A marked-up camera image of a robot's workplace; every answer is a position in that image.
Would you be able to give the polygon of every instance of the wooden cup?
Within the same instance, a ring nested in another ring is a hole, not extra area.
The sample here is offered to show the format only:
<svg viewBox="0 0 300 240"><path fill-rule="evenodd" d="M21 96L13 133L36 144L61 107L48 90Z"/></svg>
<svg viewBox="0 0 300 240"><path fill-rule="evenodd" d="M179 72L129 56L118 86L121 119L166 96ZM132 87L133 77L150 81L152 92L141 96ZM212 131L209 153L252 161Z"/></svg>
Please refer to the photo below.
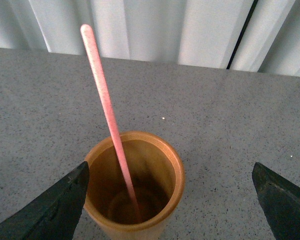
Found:
<svg viewBox="0 0 300 240"><path fill-rule="evenodd" d="M185 187L174 148L148 132L120 134L142 222L136 219L111 137L88 153L90 179L84 209L112 240L157 240Z"/></svg>

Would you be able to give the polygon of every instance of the stirring stick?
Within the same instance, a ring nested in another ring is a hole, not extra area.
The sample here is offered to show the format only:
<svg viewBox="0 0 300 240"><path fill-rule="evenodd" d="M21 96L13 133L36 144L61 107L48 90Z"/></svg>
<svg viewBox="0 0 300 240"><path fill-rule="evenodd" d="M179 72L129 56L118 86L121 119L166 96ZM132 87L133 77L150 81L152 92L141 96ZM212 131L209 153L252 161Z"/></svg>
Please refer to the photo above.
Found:
<svg viewBox="0 0 300 240"><path fill-rule="evenodd" d="M104 71L103 71L103 68L101 65L100 56L99 56L99 52L98 52L98 48L97 48L97 44L96 44L96 40L95 40L95 36L94 36L94 31L91 28L91 26L89 26L87 24L83 24L81 26L80 31L81 31L84 47L86 50L86 54L87 54L89 62L90 62L90 66L91 66L92 74L93 74L94 81L96 84L96 88L99 92L103 111L105 114L106 122L107 122L109 130L110 130L110 134L112 137L116 155L118 157L121 171L123 174L123 178L124 178L126 187L128 189L128 194L131 198L137 220L139 223L141 223L142 219L141 219L140 210L138 207L136 193L134 190L134 186L132 184L125 152L124 152L122 142L120 139L119 129L118 129L118 125L116 122L115 113L114 113L114 110L113 110L113 107L111 104L111 99L110 99L110 95L109 95L109 91L108 91L108 87L107 87L106 78L105 78Z"/></svg>

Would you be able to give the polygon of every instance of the gray countertop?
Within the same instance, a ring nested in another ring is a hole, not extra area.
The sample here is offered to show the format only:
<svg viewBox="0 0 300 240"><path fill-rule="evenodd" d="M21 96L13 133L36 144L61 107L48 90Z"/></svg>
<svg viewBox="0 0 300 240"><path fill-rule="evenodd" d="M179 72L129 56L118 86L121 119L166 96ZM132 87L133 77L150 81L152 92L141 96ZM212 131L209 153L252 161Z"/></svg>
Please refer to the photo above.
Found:
<svg viewBox="0 0 300 240"><path fill-rule="evenodd" d="M120 131L156 134L184 163L183 198L160 239L274 239L252 170L261 162L300 187L300 77L102 64ZM109 135L86 56L0 48L0 222ZM108 238L83 210L73 239Z"/></svg>

